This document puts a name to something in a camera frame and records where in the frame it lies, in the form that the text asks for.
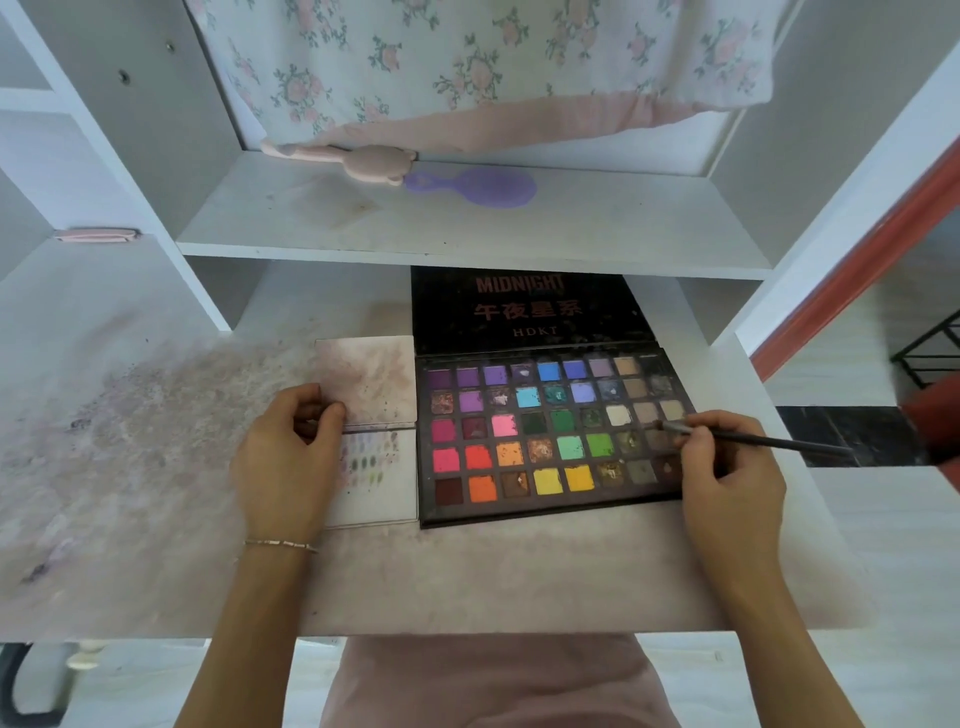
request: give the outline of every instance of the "white shelf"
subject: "white shelf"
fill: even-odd
[[[0,88],[0,110],[63,111],[63,103],[49,88]]]
[[[462,164],[418,162],[452,178]],[[538,193],[490,209],[363,184],[335,164],[244,153],[178,238],[185,255],[765,279],[770,264],[700,178],[525,169]]]

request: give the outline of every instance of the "right hand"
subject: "right hand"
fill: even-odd
[[[760,423],[723,410],[689,415],[681,449],[684,520],[721,599],[754,599],[782,583],[780,524],[786,483],[769,448],[714,441],[708,427],[763,435]],[[726,475],[717,478],[714,464]]]

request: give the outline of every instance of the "brush handle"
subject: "brush handle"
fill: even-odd
[[[662,423],[663,429],[676,432],[679,435],[688,435],[693,428],[679,423]],[[839,445],[824,445],[822,443],[808,443],[803,440],[781,440],[776,437],[751,435],[746,432],[732,432],[726,429],[710,429],[715,440],[726,440],[729,443],[741,445],[762,445],[766,448],[791,449],[796,452],[816,452],[821,455],[850,456],[853,451]]]

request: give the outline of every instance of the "blue eyeshadow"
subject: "blue eyeshadow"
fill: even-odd
[[[516,405],[518,407],[539,407],[540,392],[537,387],[517,387]]]
[[[587,378],[587,365],[579,359],[574,361],[565,361],[564,370],[566,371],[567,379],[586,379]]]
[[[560,378],[560,364],[555,361],[542,361],[537,365],[540,381],[557,381]]]

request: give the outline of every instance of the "brown eyeshadow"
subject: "brown eyeshadow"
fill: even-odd
[[[524,497],[530,495],[530,484],[527,482],[527,473],[502,473],[500,483],[503,485],[504,497]]]
[[[530,462],[532,463],[553,460],[553,444],[549,440],[528,440],[527,449],[530,450]]]
[[[459,477],[437,481],[437,505],[460,505],[464,502],[464,484]]]
[[[597,466],[597,472],[600,474],[600,482],[604,485],[608,487],[623,485],[623,468],[620,467],[619,463],[615,461],[600,463]]]
[[[680,469],[679,455],[665,455],[655,457],[654,470],[661,483],[678,484],[684,480],[684,472]]]

